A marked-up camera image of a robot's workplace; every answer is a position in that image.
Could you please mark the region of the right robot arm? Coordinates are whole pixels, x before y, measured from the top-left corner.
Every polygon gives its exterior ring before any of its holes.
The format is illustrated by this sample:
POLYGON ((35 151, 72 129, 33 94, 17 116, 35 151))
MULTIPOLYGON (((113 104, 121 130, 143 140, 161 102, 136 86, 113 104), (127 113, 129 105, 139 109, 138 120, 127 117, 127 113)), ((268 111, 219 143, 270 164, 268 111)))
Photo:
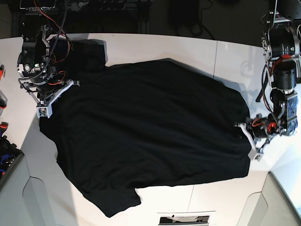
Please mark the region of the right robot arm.
POLYGON ((39 114, 50 114, 51 105, 79 81, 66 79, 63 69, 73 44, 64 31, 66 0, 22 0, 25 11, 21 20, 22 50, 17 61, 18 82, 37 103, 39 114))

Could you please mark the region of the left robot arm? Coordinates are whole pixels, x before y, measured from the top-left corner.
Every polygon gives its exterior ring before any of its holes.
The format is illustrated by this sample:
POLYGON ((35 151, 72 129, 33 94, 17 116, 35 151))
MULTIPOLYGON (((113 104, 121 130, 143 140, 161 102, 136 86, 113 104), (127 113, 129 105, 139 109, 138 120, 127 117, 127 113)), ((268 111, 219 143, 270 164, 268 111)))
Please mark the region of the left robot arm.
POLYGON ((256 115, 238 123, 251 145, 249 158, 259 160, 264 147, 276 136, 292 136, 298 127, 298 96, 301 82, 301 32, 292 23, 301 19, 299 0, 270 0, 263 17, 261 43, 265 65, 256 102, 263 101, 269 115, 256 115))

